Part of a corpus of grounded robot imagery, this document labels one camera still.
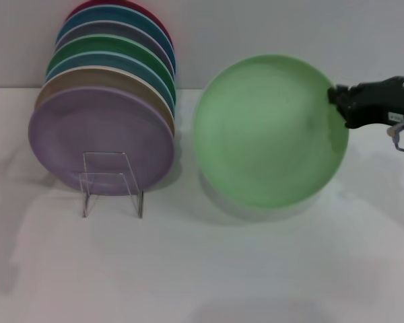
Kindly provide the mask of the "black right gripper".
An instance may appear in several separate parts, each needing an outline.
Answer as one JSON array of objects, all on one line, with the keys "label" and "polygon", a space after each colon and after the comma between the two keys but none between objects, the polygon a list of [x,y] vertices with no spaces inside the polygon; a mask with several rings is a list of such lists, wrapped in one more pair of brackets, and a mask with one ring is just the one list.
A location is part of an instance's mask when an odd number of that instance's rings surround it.
[{"label": "black right gripper", "polygon": [[404,76],[354,86],[335,85],[327,90],[330,104],[338,107],[345,126],[394,125],[404,119]]}]

